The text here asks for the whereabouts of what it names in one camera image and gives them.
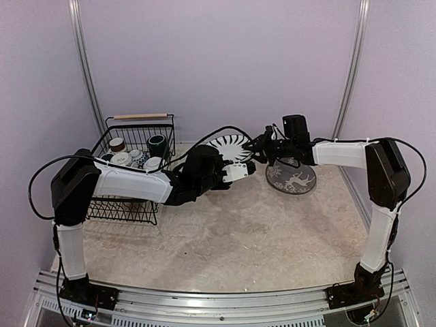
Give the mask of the black white striped plate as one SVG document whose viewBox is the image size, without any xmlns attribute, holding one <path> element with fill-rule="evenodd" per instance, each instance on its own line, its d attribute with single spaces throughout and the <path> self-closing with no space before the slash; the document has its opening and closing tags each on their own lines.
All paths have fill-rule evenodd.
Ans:
<svg viewBox="0 0 436 327">
<path fill-rule="evenodd" d="M 252 152 L 243 148 L 249 139 L 241 134 L 230 134 L 219 136 L 206 145 L 211 146 L 219 151 L 224 160 L 233 162 L 243 162 L 250 159 Z"/>
</svg>

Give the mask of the grey deer print plate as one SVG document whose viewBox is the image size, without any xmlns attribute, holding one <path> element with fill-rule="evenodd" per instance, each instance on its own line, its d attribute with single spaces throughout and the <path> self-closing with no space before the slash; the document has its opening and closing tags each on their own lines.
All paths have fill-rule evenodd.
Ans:
<svg viewBox="0 0 436 327">
<path fill-rule="evenodd" d="M 277 159 L 273 165 L 267 165 L 265 175 L 273 189 L 290 195 L 309 193 L 317 184 L 312 167 L 293 158 Z"/>
</svg>

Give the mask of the white floral print mug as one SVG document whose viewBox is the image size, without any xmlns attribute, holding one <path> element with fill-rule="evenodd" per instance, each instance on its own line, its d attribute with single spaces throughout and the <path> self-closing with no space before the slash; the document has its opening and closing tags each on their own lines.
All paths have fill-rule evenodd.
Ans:
<svg viewBox="0 0 436 327">
<path fill-rule="evenodd" d="M 121 152 L 115 153 L 110 162 L 114 165 L 130 167 L 133 163 L 133 160 L 129 153 Z"/>
</svg>

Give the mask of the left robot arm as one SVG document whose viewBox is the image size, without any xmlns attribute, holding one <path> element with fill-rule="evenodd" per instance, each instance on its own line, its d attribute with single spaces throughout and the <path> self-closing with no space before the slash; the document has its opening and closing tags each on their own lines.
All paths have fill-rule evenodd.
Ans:
<svg viewBox="0 0 436 327">
<path fill-rule="evenodd" d="M 89 204 L 97 196 L 118 196 L 151 201 L 166 206 L 195 202 L 210 190 L 227 190 L 234 181 L 256 171 L 255 164 L 225 160 L 214 147 L 190 149 L 181 166 L 149 172 L 104 163 L 79 150 L 51 182 L 54 209 L 54 239 L 58 245 L 61 272 L 71 295 L 82 303 L 95 297 L 84 262 L 82 226 Z"/>
</svg>

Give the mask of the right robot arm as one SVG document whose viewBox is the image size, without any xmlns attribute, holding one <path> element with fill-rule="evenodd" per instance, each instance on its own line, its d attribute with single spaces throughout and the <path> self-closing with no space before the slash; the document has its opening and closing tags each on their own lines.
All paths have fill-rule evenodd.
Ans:
<svg viewBox="0 0 436 327">
<path fill-rule="evenodd" d="M 396 238 L 400 206 L 405 202 L 411 177 L 395 141 L 328 141 L 295 137 L 273 140 L 266 134 L 243 145 L 264 163 L 292 158 L 308 166 L 341 166 L 363 169 L 371 201 L 371 224 L 364 253 L 357 264 L 349 297 L 363 302 L 379 285 Z"/>
</svg>

